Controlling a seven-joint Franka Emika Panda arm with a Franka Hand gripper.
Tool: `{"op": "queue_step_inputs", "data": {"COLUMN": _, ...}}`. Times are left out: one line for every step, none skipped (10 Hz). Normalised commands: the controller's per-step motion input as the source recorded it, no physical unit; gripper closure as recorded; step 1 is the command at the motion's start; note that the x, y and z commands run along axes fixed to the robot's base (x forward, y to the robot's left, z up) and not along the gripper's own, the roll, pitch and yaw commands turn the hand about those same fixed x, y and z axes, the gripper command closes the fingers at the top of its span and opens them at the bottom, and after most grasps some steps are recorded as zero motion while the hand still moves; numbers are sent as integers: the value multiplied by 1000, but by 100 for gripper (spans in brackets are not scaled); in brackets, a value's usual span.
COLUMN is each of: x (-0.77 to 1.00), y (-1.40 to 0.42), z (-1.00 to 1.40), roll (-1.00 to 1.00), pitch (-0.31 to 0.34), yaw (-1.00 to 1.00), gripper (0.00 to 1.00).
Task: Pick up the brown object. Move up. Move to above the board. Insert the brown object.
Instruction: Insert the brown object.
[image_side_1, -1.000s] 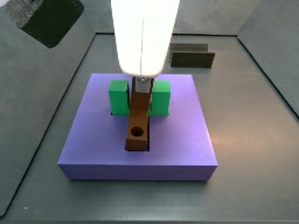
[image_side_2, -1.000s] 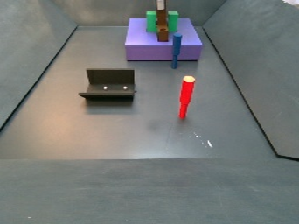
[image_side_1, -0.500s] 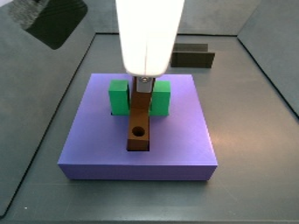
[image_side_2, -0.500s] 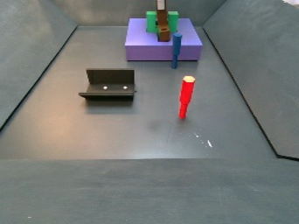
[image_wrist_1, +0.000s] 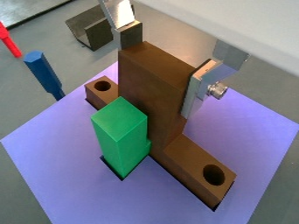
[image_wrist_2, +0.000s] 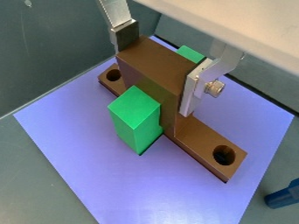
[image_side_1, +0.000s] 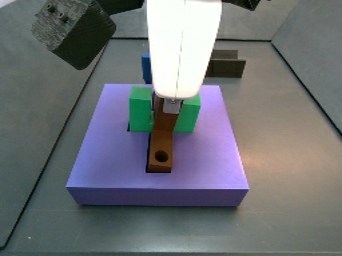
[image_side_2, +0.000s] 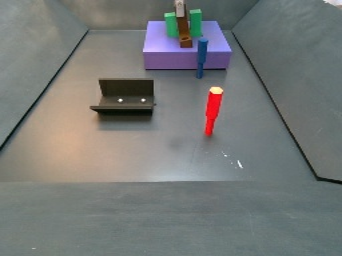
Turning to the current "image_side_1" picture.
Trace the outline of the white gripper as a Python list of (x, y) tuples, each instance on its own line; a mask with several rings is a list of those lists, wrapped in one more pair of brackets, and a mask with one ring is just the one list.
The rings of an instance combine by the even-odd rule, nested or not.
[(222, 0), (146, 0), (152, 84), (163, 112), (203, 84), (222, 15)]

